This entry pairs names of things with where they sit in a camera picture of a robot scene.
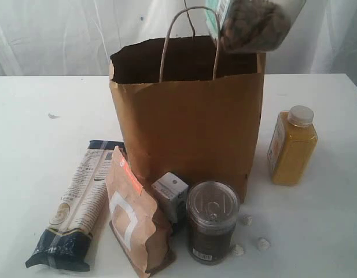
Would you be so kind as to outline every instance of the white table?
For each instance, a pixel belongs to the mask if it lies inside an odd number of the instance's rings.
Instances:
[[[319,141],[303,182],[275,186],[266,152],[279,111],[315,111]],[[50,119],[48,114],[60,116]],[[92,139],[122,140],[106,76],[0,77],[0,277],[58,277],[26,269]],[[345,75],[268,75],[255,162],[234,241],[246,254],[200,265],[174,240],[177,260],[156,277],[357,277],[357,88]],[[91,273],[137,277],[108,226],[93,240]],[[272,244],[263,253],[254,241]]]

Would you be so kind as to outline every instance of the dark contents in jar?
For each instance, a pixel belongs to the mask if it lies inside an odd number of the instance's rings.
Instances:
[[[202,233],[197,224],[188,222],[189,251],[202,264],[218,264],[230,251],[230,243],[235,225],[224,233],[208,235]]]
[[[227,52],[266,52],[280,46],[291,28],[283,8],[266,0],[235,0],[222,28]]]

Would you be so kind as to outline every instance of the white backdrop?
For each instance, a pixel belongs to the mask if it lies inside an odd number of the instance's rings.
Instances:
[[[0,0],[0,75],[107,75],[111,54],[164,36],[182,8],[183,0]],[[207,34],[204,13],[192,18]],[[188,35],[182,16],[172,36]],[[266,71],[343,72],[357,85],[357,0],[307,0]]]

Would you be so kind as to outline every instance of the yellow bottle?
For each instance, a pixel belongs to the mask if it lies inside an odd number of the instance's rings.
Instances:
[[[317,143],[313,117],[312,110],[300,105],[278,115],[267,155],[273,183],[294,185],[300,181]]]

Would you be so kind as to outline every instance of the jar lid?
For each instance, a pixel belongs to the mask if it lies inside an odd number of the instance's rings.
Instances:
[[[302,105],[292,107],[288,114],[288,122],[298,127],[309,126],[312,123],[313,118],[313,111]]]
[[[187,210],[193,221],[204,229],[226,229],[236,223],[240,202],[227,185],[202,182],[189,192]]]

